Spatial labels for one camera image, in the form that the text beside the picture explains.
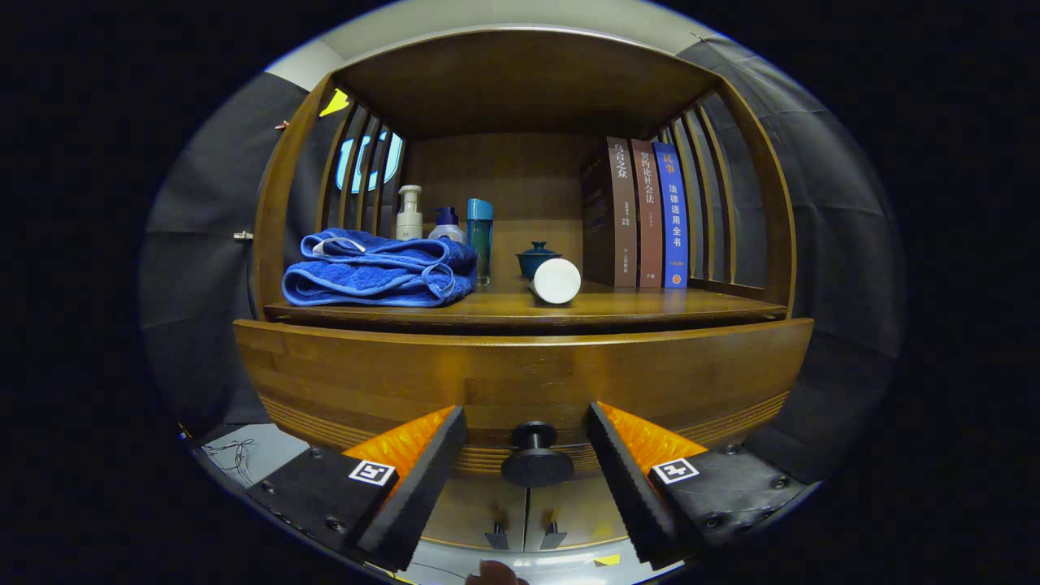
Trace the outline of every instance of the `brown book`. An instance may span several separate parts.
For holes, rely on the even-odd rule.
[[[635,169],[635,199],[639,200],[640,277],[643,288],[660,288],[661,266],[665,264],[664,224],[661,223],[660,189],[657,184],[657,157],[653,146],[645,141],[631,141],[632,167]]]
[[[628,141],[607,136],[581,164],[582,278],[635,286],[635,186]]]

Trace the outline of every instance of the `blue book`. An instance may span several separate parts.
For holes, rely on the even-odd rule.
[[[685,288],[688,275],[690,230],[686,221],[686,195],[682,190],[679,155],[675,147],[664,143],[653,144],[657,155],[657,176],[660,177],[660,197],[665,219],[665,287]]]

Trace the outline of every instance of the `hardcover book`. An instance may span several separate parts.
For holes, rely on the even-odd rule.
[[[688,276],[688,237],[686,228],[686,197],[682,189],[675,147],[653,143],[657,155],[657,174],[665,215],[665,287],[685,288]]]
[[[640,261],[639,285],[642,288],[660,288],[664,265],[664,229],[657,160],[653,145],[645,141],[631,141],[632,166],[635,168],[635,199],[639,200]]]
[[[582,278],[635,286],[635,186],[626,138],[606,137],[581,164]]]

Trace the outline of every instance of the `yellow sticky note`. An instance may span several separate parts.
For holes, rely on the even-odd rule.
[[[344,94],[339,90],[336,90],[336,93],[333,94],[332,99],[329,100],[329,105],[327,105],[326,108],[321,110],[321,113],[318,115],[318,118],[322,118],[334,111],[339,111],[344,107],[346,107],[348,103],[350,102],[346,101],[346,94]]]
[[[620,563],[621,555],[610,555],[609,557],[600,557],[594,560],[596,561],[596,566],[609,566]]]

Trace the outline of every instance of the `window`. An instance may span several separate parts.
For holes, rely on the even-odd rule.
[[[384,131],[380,134],[380,141],[386,142],[387,132]],[[371,136],[365,135],[361,139],[361,152],[358,153],[358,161],[354,167],[354,180],[350,182],[350,193],[359,193],[361,190],[361,162],[364,160],[365,147],[371,142]],[[390,182],[394,174],[397,173],[397,163],[400,159],[400,136],[393,134],[390,138],[390,153],[387,159],[387,171],[386,176],[383,177],[383,184]],[[343,189],[343,175],[346,172],[346,158],[350,154],[350,146],[354,144],[354,138],[347,138],[339,149],[339,166],[336,168],[336,186]],[[371,173],[368,174],[368,186],[365,190],[373,190],[375,188],[375,176],[379,173],[378,170],[373,169]]]

